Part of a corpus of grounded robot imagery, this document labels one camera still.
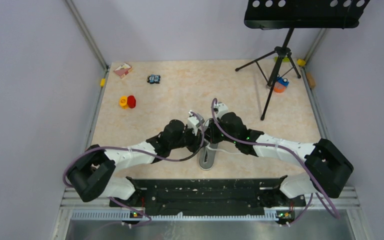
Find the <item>grey canvas sneaker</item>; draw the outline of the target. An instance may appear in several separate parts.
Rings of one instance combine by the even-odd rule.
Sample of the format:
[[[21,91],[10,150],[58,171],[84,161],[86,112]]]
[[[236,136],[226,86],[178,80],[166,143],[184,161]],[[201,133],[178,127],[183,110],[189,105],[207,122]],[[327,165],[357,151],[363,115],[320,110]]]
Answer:
[[[217,150],[217,143],[208,143],[199,151],[198,165],[202,170],[208,171],[213,167]]]

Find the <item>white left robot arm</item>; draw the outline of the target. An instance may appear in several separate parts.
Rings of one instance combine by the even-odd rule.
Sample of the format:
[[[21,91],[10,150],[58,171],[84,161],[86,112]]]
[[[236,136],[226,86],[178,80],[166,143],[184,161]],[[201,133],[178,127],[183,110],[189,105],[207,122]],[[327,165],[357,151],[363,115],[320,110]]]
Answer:
[[[127,147],[90,146],[66,168],[64,183],[73,187],[85,203],[97,198],[115,197],[127,206],[140,202],[140,193],[128,177],[115,177],[114,173],[137,165],[171,161],[172,150],[186,148],[194,157],[204,146],[205,120],[190,116],[187,123],[171,120],[162,132],[141,143]]]

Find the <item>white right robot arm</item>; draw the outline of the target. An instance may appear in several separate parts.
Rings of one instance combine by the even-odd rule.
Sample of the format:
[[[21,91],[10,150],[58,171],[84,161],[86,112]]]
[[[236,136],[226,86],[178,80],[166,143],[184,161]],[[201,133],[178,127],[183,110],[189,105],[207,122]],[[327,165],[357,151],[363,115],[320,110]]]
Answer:
[[[295,142],[247,128],[234,112],[213,112],[212,138],[228,141],[245,155],[274,158],[297,165],[304,173],[288,175],[273,192],[279,206],[287,206],[293,198],[310,193],[336,199],[340,196],[354,166],[328,139],[315,143]]]

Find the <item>red round toy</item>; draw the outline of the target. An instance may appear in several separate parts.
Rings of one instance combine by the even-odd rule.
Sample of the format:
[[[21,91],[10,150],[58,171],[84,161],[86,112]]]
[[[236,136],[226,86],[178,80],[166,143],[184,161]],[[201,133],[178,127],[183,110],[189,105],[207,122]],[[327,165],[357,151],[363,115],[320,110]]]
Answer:
[[[127,97],[127,105],[130,109],[134,109],[137,105],[137,100],[133,95]]]

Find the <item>orange blue toy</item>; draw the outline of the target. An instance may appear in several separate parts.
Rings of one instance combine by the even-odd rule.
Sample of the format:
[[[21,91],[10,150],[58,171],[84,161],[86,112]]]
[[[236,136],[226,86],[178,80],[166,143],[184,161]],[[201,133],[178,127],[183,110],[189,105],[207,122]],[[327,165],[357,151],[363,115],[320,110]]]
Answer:
[[[276,93],[283,93],[287,89],[289,83],[290,82],[287,78],[278,77],[276,83],[274,84],[273,91]]]

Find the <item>small black blue toy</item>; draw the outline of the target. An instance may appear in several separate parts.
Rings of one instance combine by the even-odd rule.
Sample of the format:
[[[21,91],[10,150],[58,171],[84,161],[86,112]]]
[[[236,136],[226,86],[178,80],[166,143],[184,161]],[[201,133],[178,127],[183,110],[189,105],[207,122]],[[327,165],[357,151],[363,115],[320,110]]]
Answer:
[[[147,77],[147,82],[149,84],[159,84],[161,81],[160,75],[151,74]]]

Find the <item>yellow round toy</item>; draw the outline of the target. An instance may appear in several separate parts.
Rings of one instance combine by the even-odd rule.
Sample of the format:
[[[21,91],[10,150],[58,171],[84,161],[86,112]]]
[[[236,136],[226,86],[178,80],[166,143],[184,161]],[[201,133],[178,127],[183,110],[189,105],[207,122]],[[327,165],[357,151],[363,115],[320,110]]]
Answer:
[[[128,109],[129,108],[129,105],[128,105],[128,97],[127,96],[122,96],[120,99],[119,99],[119,105],[122,109]]]

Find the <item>pink and white box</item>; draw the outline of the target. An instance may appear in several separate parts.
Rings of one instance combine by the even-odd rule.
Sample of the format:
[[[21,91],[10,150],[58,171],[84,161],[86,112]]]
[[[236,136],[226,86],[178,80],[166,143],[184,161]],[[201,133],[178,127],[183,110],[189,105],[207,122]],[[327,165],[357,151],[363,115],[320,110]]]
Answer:
[[[128,63],[124,62],[120,66],[116,67],[113,72],[120,78],[123,79],[133,70],[133,67]]]

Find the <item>yellow corner clip right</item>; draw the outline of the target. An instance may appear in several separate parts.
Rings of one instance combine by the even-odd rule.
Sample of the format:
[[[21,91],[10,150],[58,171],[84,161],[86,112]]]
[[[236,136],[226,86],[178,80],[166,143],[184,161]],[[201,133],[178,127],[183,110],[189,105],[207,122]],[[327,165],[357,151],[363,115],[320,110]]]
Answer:
[[[301,58],[297,59],[296,63],[300,67],[304,67],[307,64],[307,62],[304,59],[301,59]]]

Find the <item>yellow corner clip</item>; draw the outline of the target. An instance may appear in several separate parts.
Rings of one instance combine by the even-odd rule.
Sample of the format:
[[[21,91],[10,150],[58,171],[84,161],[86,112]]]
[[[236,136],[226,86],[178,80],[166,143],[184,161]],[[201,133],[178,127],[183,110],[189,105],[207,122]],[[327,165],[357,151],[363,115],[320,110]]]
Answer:
[[[103,88],[106,84],[106,79],[105,78],[102,78],[101,81],[100,81],[100,87]]]
[[[297,59],[296,63],[300,67],[304,67],[307,64],[307,62],[304,59],[301,59],[301,58]]]

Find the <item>yellow corner clip left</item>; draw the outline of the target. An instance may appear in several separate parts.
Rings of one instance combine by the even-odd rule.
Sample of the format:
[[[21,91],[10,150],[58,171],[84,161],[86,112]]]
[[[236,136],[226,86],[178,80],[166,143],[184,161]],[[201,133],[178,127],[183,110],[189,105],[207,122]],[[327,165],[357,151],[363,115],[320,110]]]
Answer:
[[[101,81],[100,81],[100,87],[103,88],[106,84],[106,79],[105,78],[102,78]]]

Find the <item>black music stand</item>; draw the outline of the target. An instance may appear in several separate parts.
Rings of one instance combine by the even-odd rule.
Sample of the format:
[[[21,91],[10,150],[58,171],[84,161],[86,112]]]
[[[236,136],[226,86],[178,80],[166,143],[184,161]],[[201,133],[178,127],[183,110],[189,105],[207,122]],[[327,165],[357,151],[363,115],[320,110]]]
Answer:
[[[270,77],[266,78],[270,88],[269,95],[274,91],[283,59],[292,59],[288,44],[295,29],[353,29],[359,25],[359,19],[369,4],[367,0],[250,0],[244,15],[244,24],[250,29],[279,30],[288,32],[281,46],[273,51],[254,59],[235,71],[260,60],[277,54],[277,60]]]

